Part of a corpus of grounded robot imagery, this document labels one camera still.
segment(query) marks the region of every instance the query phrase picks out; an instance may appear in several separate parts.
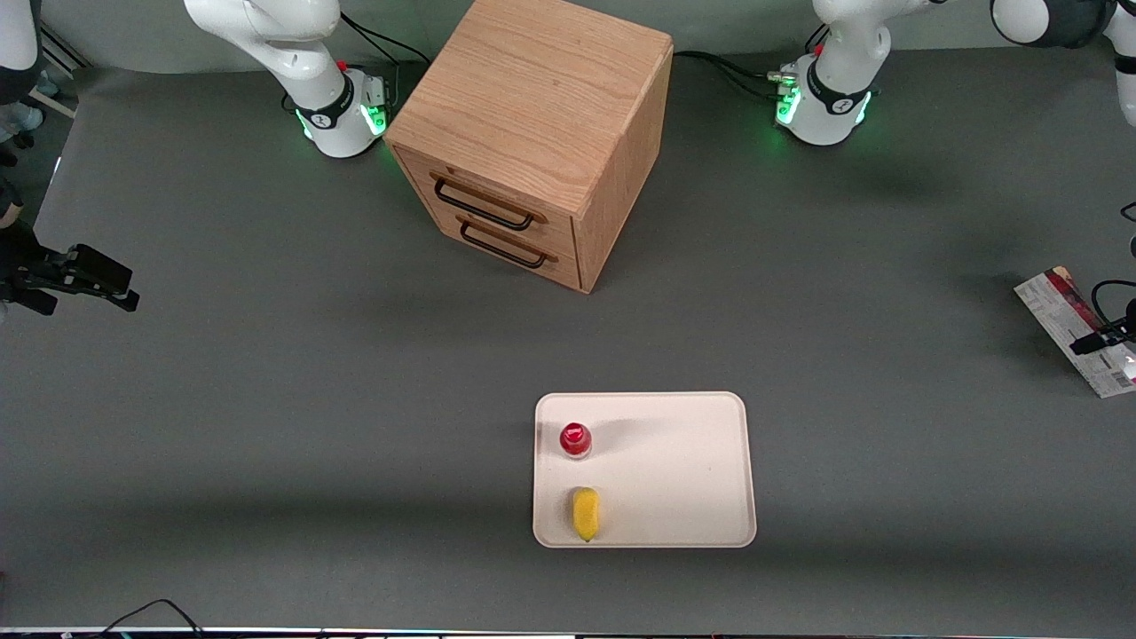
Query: cable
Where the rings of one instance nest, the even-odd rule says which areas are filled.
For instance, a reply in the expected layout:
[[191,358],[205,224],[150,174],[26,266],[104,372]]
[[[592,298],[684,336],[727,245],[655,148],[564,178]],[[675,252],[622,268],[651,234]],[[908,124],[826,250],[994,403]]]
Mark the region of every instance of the cable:
[[751,80],[761,80],[761,81],[766,81],[766,76],[765,75],[753,73],[753,72],[751,72],[751,70],[749,70],[749,69],[746,69],[744,67],[741,67],[741,66],[738,66],[738,65],[736,65],[736,64],[727,60],[726,58],[722,58],[721,56],[715,56],[713,53],[707,53],[705,51],[679,51],[679,52],[675,53],[675,56],[676,57],[683,57],[683,58],[696,58],[696,59],[705,60],[705,61],[710,63],[711,65],[715,66],[715,68],[717,68],[718,70],[720,70],[722,73],[722,75],[726,76],[726,80],[728,80],[734,86],[741,89],[742,91],[749,93],[750,96],[754,96],[754,97],[762,98],[762,99],[768,99],[768,100],[779,100],[780,99],[780,96],[778,96],[776,93],[766,93],[766,92],[762,92],[762,91],[758,91],[758,90],[753,89],[752,86],[746,85],[744,82],[742,82],[741,80],[738,80],[737,77],[735,77],[733,74],[736,73],[736,74],[738,74],[738,75],[741,75],[743,77],[747,77],[747,78],[751,78]]
[[131,619],[132,616],[134,616],[134,615],[141,613],[142,611],[149,608],[150,606],[153,606],[153,605],[157,605],[157,604],[166,604],[167,606],[174,608],[174,611],[176,611],[177,614],[179,614],[182,616],[182,619],[185,620],[185,623],[189,624],[190,630],[193,631],[193,634],[197,636],[198,639],[201,639],[202,633],[204,632],[204,629],[202,629],[200,625],[198,625],[198,622],[195,622],[192,619],[190,619],[190,615],[185,614],[185,611],[183,611],[182,608],[177,607],[177,604],[170,601],[169,599],[154,599],[153,601],[150,601],[149,604],[142,606],[141,608],[139,608],[136,611],[126,613],[125,615],[123,615],[123,616],[116,619],[115,621],[110,622],[110,625],[108,625],[107,628],[103,628],[102,632],[100,632],[98,636],[99,637],[105,637],[108,632],[110,632],[111,630],[114,630],[114,628],[116,625],[118,625],[119,623],[122,623],[122,622]]
[[351,28],[353,28],[357,32],[359,32],[360,35],[362,35],[364,33],[369,33],[369,34],[374,35],[375,38],[378,38],[379,40],[383,40],[384,42],[390,42],[391,44],[394,44],[395,47],[401,47],[401,48],[406,49],[407,51],[410,51],[410,52],[415,53],[416,56],[418,56],[419,58],[421,58],[423,61],[426,63],[427,65],[431,64],[431,61],[432,61],[426,56],[426,53],[423,53],[418,49],[415,49],[414,47],[411,47],[409,44],[406,44],[403,42],[399,42],[398,40],[395,40],[393,38],[387,38],[385,35],[383,35],[382,33],[377,33],[377,32],[374,32],[374,31],[371,31],[371,30],[369,30],[369,28],[367,28],[365,26],[361,26],[359,23],[354,22],[353,19],[351,19],[350,16],[348,16],[346,14],[344,14],[342,11],[340,11],[340,17],[343,18],[343,22],[348,23],[348,26],[350,26]]
[[724,66],[737,75],[745,77],[752,77],[753,80],[766,80],[766,74],[754,73],[743,66],[734,64],[721,56],[715,56],[713,53],[707,53],[705,51],[679,51],[675,53],[676,57],[682,58],[698,58],[700,60],[705,60],[715,66]]
[[385,56],[387,60],[391,60],[391,64],[392,64],[392,65],[394,65],[394,66],[399,66],[399,60],[395,60],[395,59],[394,59],[394,56],[392,56],[392,55],[387,53],[387,52],[386,52],[386,49],[383,49],[383,48],[382,48],[382,47],[381,47],[381,45],[378,44],[378,42],[375,42],[374,40],[371,40],[370,38],[368,38],[368,36],[367,36],[367,33],[366,33],[366,32],[364,31],[364,28],[362,28],[362,27],[360,27],[360,26],[359,26],[359,25],[357,25],[356,23],[351,22],[351,19],[350,19],[350,18],[346,18],[346,19],[345,19],[345,22],[348,23],[348,26],[350,26],[350,27],[351,27],[352,30],[354,30],[354,32],[356,32],[356,33],[358,33],[358,34],[359,34],[359,35],[360,35],[360,36],[361,36],[361,38],[362,38],[364,40],[366,40],[368,44],[370,44],[371,47],[374,47],[374,48],[378,49],[378,52],[379,52],[379,53],[382,53],[383,56]]
[[1096,299],[1096,294],[1099,292],[1101,292],[1101,289],[1103,289],[1104,287],[1110,287],[1110,285],[1130,287],[1133,289],[1136,289],[1136,282],[1131,282],[1131,281],[1128,281],[1128,280],[1105,280],[1105,281],[1101,282],[1100,284],[1093,287],[1093,292],[1091,292],[1088,294],[1088,299],[1093,302],[1093,310],[1096,312],[1096,316],[1101,318],[1101,322],[1104,324],[1105,327],[1108,327],[1113,333],[1117,333],[1119,335],[1124,335],[1124,340],[1121,340],[1121,341],[1136,342],[1136,334],[1125,333],[1124,331],[1121,331],[1120,329],[1118,329],[1117,325],[1113,324],[1111,320],[1109,320],[1108,315],[1105,315],[1101,310],[1101,304]]
[[378,51],[381,53],[383,53],[384,56],[386,56],[386,59],[391,60],[391,64],[394,65],[394,98],[391,100],[391,103],[387,105],[387,106],[391,107],[392,109],[394,107],[399,106],[399,99],[401,97],[400,96],[400,90],[399,90],[399,84],[400,84],[400,80],[401,80],[401,76],[402,76],[402,65],[399,63],[399,60],[396,60],[394,58],[394,56],[387,53],[386,49],[383,49],[382,47],[379,47],[378,42],[375,42],[374,40],[371,40],[370,38],[368,38],[367,34],[370,33],[370,34],[373,34],[373,35],[375,35],[377,38],[382,38],[384,40],[390,40],[390,38],[386,38],[385,35],[381,35],[378,33],[375,33],[375,32],[370,31],[369,28],[365,28],[365,27],[359,26],[354,20],[352,20],[351,18],[349,18],[346,16],[346,14],[340,14],[340,15],[343,17],[343,22],[348,23],[348,26],[350,26],[356,33],[358,33],[360,38],[362,38],[364,40],[366,40],[368,44],[370,44],[371,47],[378,49]]
[[815,49],[815,48],[816,48],[816,47],[817,47],[818,44],[820,44],[821,42],[824,42],[824,41],[825,41],[825,39],[826,39],[826,38],[828,38],[828,33],[829,33],[830,31],[832,31],[832,30],[830,30],[830,28],[828,28],[828,25],[827,25],[827,24],[824,24],[824,23],[821,23],[821,24],[820,24],[820,26],[818,26],[818,27],[817,27],[817,31],[813,31],[813,32],[812,32],[812,35],[810,35],[810,36],[809,36],[809,39],[804,41],[804,52],[805,52],[805,53],[811,53],[811,52],[812,52],[812,50],[813,50],[813,49]]

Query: drawer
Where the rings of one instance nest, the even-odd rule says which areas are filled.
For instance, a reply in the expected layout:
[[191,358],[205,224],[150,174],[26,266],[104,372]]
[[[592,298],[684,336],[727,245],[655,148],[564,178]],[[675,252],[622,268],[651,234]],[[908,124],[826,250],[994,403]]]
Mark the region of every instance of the drawer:
[[441,226],[444,219],[463,215],[478,227],[496,231],[525,246],[548,249],[558,255],[575,256],[571,218],[556,213],[534,210],[492,190],[456,176],[443,163],[407,149],[398,149],[407,173],[419,196]]
[[463,244],[532,271],[553,282],[579,289],[579,271],[576,267],[576,256],[574,255],[563,255],[548,248],[535,247],[465,214],[438,217],[436,221],[442,233]]

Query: wood grain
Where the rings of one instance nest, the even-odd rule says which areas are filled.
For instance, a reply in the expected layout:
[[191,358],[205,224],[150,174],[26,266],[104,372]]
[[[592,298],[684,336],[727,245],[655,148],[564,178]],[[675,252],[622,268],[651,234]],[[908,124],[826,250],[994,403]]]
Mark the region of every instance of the wood grain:
[[561,0],[477,0],[387,140],[579,217],[669,50],[663,33]]
[[579,262],[580,289],[584,292],[591,292],[595,287],[600,271],[608,262],[616,239],[659,157],[671,59],[668,52],[660,60],[653,82],[643,94],[635,117],[619,139],[592,194],[588,215],[574,221],[576,257]]
[[476,0],[386,142],[443,233],[591,292],[659,155],[673,52],[562,0]]

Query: green led light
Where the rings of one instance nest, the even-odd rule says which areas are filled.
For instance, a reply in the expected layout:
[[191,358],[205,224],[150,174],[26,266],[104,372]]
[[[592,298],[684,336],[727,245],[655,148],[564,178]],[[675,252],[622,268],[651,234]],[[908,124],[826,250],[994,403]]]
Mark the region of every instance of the green led light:
[[863,122],[863,116],[867,115],[868,113],[868,102],[870,101],[871,101],[871,91],[868,91],[868,94],[863,97],[863,103],[860,105],[860,115],[855,116],[857,124]]
[[801,103],[801,90],[799,88],[793,88],[793,90],[782,98],[782,103],[777,106],[777,121],[782,124],[788,125],[793,122],[793,116],[796,115],[796,107]]
[[304,122],[303,116],[300,115],[300,109],[296,109],[295,117],[300,121],[300,125],[303,126],[303,136],[311,140],[311,131],[308,131],[308,123]]
[[382,135],[386,131],[386,109],[383,107],[368,107],[367,105],[359,105],[359,111],[367,119],[367,126],[370,127],[370,132],[376,136]]

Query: cabinet top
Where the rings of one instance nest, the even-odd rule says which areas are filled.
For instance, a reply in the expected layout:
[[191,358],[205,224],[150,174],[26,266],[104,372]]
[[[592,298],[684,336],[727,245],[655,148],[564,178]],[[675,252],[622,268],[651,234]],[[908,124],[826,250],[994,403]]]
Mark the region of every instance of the cabinet top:
[[386,139],[578,215],[673,50],[561,0],[477,0]]

